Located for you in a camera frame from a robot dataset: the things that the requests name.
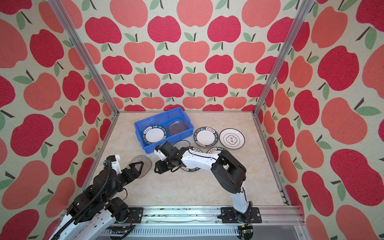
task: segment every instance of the black mounting plate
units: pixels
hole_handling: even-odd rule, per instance
[[[233,207],[222,207],[221,208],[222,216],[231,216],[230,219],[222,218],[223,223],[239,223],[235,218],[235,213],[233,212]],[[260,210],[258,207],[252,207],[251,214],[253,215],[252,223],[262,223],[262,217],[260,215]]]
[[[132,223],[141,223],[141,218],[143,215],[143,209],[142,207],[128,207],[129,214],[132,215],[133,221]],[[131,223],[131,217],[128,217],[127,220],[125,220],[123,223],[130,224]]]

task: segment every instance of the floor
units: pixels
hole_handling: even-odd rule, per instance
[[[114,130],[108,140],[101,159],[109,155],[119,154],[120,167],[127,164],[137,155],[145,155],[135,134],[133,123],[156,113],[121,113]],[[263,145],[251,113],[187,113],[195,130],[209,126],[218,133],[226,128],[235,128],[243,133],[245,144],[231,154],[247,169],[246,194],[247,199],[254,205],[283,205],[275,179],[268,163]],[[209,148],[198,146],[193,136],[187,138],[191,146],[199,147],[203,152]],[[223,147],[220,141],[215,145]],[[152,160],[151,170],[142,178],[136,179],[126,186],[128,197],[125,202],[134,205],[232,205],[229,192],[220,187],[214,175],[204,169],[196,172],[186,172],[179,169],[176,172],[157,174],[154,163],[159,158],[147,154]],[[94,176],[103,169],[102,161],[98,164]],[[116,195],[125,198],[125,191]]]

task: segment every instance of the plate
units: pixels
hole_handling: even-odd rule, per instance
[[[189,149],[191,149],[192,151],[195,151],[195,152],[203,152],[198,147],[189,147]],[[183,169],[186,172],[196,172],[200,168],[199,167],[181,167],[181,169]]]
[[[195,142],[202,147],[213,147],[218,141],[218,134],[211,127],[201,127],[193,134]]]
[[[227,128],[221,131],[220,142],[224,147],[229,149],[239,149],[244,145],[245,139],[240,131],[233,128]]]
[[[165,127],[160,125],[152,125],[147,127],[141,138],[146,144],[152,144],[159,142],[167,137],[167,130]]]
[[[213,147],[213,148],[209,149],[207,153],[209,153],[209,154],[219,154],[223,150],[226,150],[226,149],[223,148],[223,147]]]

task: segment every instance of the red apple print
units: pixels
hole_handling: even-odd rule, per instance
[[[210,57],[205,63],[205,69],[209,73],[229,73],[233,68],[233,60],[228,55],[215,55]]]
[[[119,27],[107,17],[90,18],[85,23],[85,31],[96,43],[119,43],[121,32]]]
[[[102,141],[104,141],[104,138],[107,135],[110,125],[111,121],[108,118],[103,120],[103,124],[100,126],[100,138]]]
[[[280,0],[248,0],[242,10],[243,22],[251,28],[264,28],[275,20],[280,7]]]
[[[260,110],[259,113],[257,114],[257,117],[259,118],[260,124],[263,123],[263,111]]]
[[[266,141],[268,143],[269,149],[271,149],[273,159],[275,162],[279,161],[279,149],[276,146],[275,139],[273,137],[269,137]]]
[[[203,111],[224,111],[224,108],[220,104],[216,104],[216,105],[210,104],[205,106],[203,108]]]
[[[343,35],[348,23],[345,13],[336,12],[333,7],[325,8],[313,25],[311,40],[319,48],[334,45]]]
[[[280,119],[277,124],[277,131],[281,136],[281,140],[283,141],[286,147],[292,147],[295,142],[295,130],[291,126],[291,123],[288,118]]]
[[[299,199],[299,195],[297,194],[296,189],[291,185],[285,185],[285,190],[288,193],[288,196],[289,196],[289,199],[290,199],[292,205],[298,206],[300,213],[302,214],[303,218],[305,218],[303,204],[301,203],[301,201]]]
[[[91,170],[93,162],[94,162],[94,159],[91,157],[84,159],[83,163],[81,164],[80,169],[77,172],[77,176],[76,176],[76,185],[78,187],[83,186],[85,179],[87,178],[88,173]]]
[[[264,84],[256,84],[250,87],[247,91],[247,95],[250,98],[258,98],[262,94],[262,91],[264,89]]]
[[[175,104],[175,105],[167,105],[167,106],[165,106],[164,107],[164,111],[168,111],[168,110],[171,110],[171,109],[174,109],[174,108],[178,108],[178,107],[180,107],[181,109],[183,109],[183,111],[185,111],[185,109],[184,109],[184,107],[183,106],[181,106],[181,105],[179,105],[179,104]]]
[[[124,108],[124,111],[145,111],[145,108],[141,105],[128,105]]]
[[[214,19],[208,26],[208,38],[213,42],[225,41],[233,43],[236,41],[241,32],[239,19],[235,16],[220,16]]]
[[[148,19],[148,9],[142,0],[112,0],[109,9],[115,20],[127,28],[141,28]]]
[[[202,63],[209,55],[209,45],[204,41],[187,41],[180,45],[179,53],[182,59],[189,63]]]
[[[110,74],[129,75],[132,73],[132,65],[122,56],[108,56],[103,60],[103,68]]]
[[[183,70],[183,64],[176,55],[162,55],[155,60],[155,69],[162,74],[178,74]]]
[[[0,76],[0,108],[10,104],[15,99],[15,89],[12,84],[2,76]]]
[[[84,79],[78,72],[70,71],[63,80],[63,93],[70,101],[76,101],[84,89]]]
[[[336,222],[348,240],[378,239],[368,218],[353,206],[343,205],[339,207],[336,212]]]
[[[377,30],[384,31],[384,6],[380,0],[362,0],[356,13],[359,23],[370,23]]]
[[[314,141],[312,133],[302,130],[296,138],[296,149],[305,164],[312,168],[319,168],[324,163],[324,153]]]
[[[343,144],[356,144],[367,135],[367,123],[343,98],[330,100],[321,113],[321,123],[333,139]]]
[[[305,221],[308,228],[308,232],[311,235],[312,240],[324,240],[328,239],[327,231],[324,224],[315,215],[309,215]]]
[[[73,159],[77,156],[79,147],[72,140],[60,143],[59,149],[53,154],[51,170],[55,175],[63,175],[68,171]]]
[[[337,46],[321,59],[317,73],[333,90],[345,90],[359,74],[358,57],[349,53],[346,47]]]
[[[0,68],[13,68],[18,61],[24,61],[27,57],[25,41],[19,31],[2,19],[0,32]]]
[[[319,101],[312,96],[310,90],[297,94],[293,107],[306,125],[314,124],[320,115]]]
[[[115,92],[122,98],[138,98],[140,96],[139,89],[133,84],[119,84],[115,87]]]
[[[268,95],[265,98],[265,104],[267,107],[272,106],[273,103],[273,90],[269,89]]]
[[[269,56],[261,59],[256,65],[256,72],[258,74],[270,74],[273,66],[275,65],[276,59],[277,58],[273,56]],[[288,63],[284,61],[283,65],[280,68],[279,73],[276,76],[277,81],[280,84],[283,84],[287,79],[288,71],[289,71]]]
[[[247,105],[247,106],[243,107],[241,109],[241,111],[254,111],[255,107],[256,107],[256,105]]]
[[[49,118],[41,114],[28,115],[23,123],[13,130],[11,148],[19,156],[31,156],[39,151],[52,132],[53,124]]]
[[[0,239],[25,240],[34,230],[38,221],[39,212],[35,209],[19,212],[4,224]]]
[[[160,94],[163,97],[182,97],[184,95],[183,87],[178,83],[166,83],[160,87]]]
[[[13,15],[21,9],[30,9],[32,7],[31,0],[19,0],[9,3],[7,1],[0,2],[0,12],[7,15]]]
[[[7,159],[8,150],[5,142],[0,138],[0,165]]]
[[[306,171],[303,173],[301,181],[316,211],[325,217],[330,216],[333,213],[332,195],[325,188],[321,176],[315,172]]]
[[[282,18],[272,24],[271,28],[268,30],[267,39],[270,43],[283,43],[285,38],[288,35],[289,29],[293,23],[292,18]],[[310,36],[310,25],[308,22],[304,22],[295,40],[293,41],[292,47],[295,51],[301,51],[304,46],[307,44],[308,38]]]
[[[151,63],[155,59],[155,49],[149,42],[126,43],[124,53],[135,63]]]
[[[42,73],[24,90],[24,100],[33,109],[42,111],[53,107],[61,97],[60,85],[49,73]]]
[[[177,16],[187,26],[205,26],[213,10],[211,0],[181,0],[177,3]]]
[[[89,124],[96,121],[97,115],[100,113],[100,104],[96,99],[91,98],[84,108],[84,118]]]
[[[224,97],[228,93],[225,83],[211,83],[204,88],[204,95],[207,97]]]
[[[59,131],[65,137],[77,134],[83,125],[83,113],[77,106],[70,106],[67,113],[59,122]]]
[[[44,162],[39,160],[28,162],[17,179],[4,192],[2,199],[4,208],[15,210],[25,207],[39,195],[41,187],[48,181],[48,175],[48,167]]]
[[[64,49],[60,41],[45,29],[31,36],[29,48],[35,60],[46,68],[52,67],[57,60],[64,57]]]
[[[53,232],[57,229],[58,224],[61,222],[61,218],[55,219],[45,230],[45,234],[43,237],[43,240],[49,240],[49,238],[52,236]]]
[[[379,126],[379,130],[377,132],[378,132],[381,140],[384,142],[384,119],[383,119],[383,121],[381,121],[380,126]]]
[[[141,104],[149,109],[162,109],[164,107],[164,100],[160,97],[147,97],[141,99]]]
[[[353,199],[366,206],[376,206],[384,200],[383,180],[361,153],[351,149],[337,150],[330,164]]]
[[[74,193],[75,185],[71,177],[66,177],[60,181],[52,198],[45,207],[47,217],[56,217],[63,209],[68,206],[70,198]]]
[[[384,99],[384,84],[382,76],[384,75],[384,45],[380,46],[369,57],[362,72],[362,82],[368,88],[373,88],[377,91],[379,97]]]
[[[148,23],[148,35],[157,42],[177,42],[181,37],[181,29],[179,23],[171,16],[154,17]]]

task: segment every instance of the black cable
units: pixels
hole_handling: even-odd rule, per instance
[[[109,180],[111,178],[111,170],[112,170],[112,163],[110,160],[107,161],[107,166],[108,166],[108,173],[107,173],[107,177],[105,178],[105,181],[104,181],[104,184],[103,186],[100,188],[99,192],[87,203],[87,205],[85,205],[83,207],[83,209],[81,209],[78,213],[75,214],[75,216],[73,216],[71,218],[71,220],[69,220],[66,224],[64,224],[64,226],[62,226],[62,228],[60,228],[60,230],[57,231],[57,233],[52,237],[52,240],[57,240],[59,239],[60,237],[60,234],[73,222],[75,221],[81,214],[83,214],[85,211],[88,210],[88,208],[90,207],[90,205],[96,201],[96,199],[100,196],[100,194],[102,194],[102,192],[104,191],[105,187],[107,186],[107,184],[109,183]]]

